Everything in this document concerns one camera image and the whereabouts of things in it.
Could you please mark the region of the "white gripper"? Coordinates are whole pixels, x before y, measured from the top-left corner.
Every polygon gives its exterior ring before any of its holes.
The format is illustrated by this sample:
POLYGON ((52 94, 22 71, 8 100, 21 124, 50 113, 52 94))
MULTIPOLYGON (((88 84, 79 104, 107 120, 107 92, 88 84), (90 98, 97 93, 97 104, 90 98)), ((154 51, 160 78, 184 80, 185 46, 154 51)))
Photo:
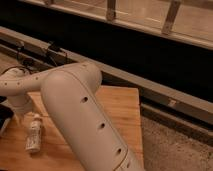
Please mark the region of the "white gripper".
POLYGON ((28 94, 9 96, 8 101, 13 111, 20 116, 33 110, 33 101, 28 94))

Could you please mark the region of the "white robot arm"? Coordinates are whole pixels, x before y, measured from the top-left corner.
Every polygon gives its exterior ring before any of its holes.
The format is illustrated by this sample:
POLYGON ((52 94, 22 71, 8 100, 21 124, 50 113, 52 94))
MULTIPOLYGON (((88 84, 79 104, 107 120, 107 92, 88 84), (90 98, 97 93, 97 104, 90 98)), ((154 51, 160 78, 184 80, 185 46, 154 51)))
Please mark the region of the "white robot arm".
POLYGON ((41 93, 53 123, 85 171, 145 171, 96 100, 102 81, 93 63, 73 63, 35 74, 10 69, 0 75, 0 96, 23 115, 32 110, 29 94, 41 93))

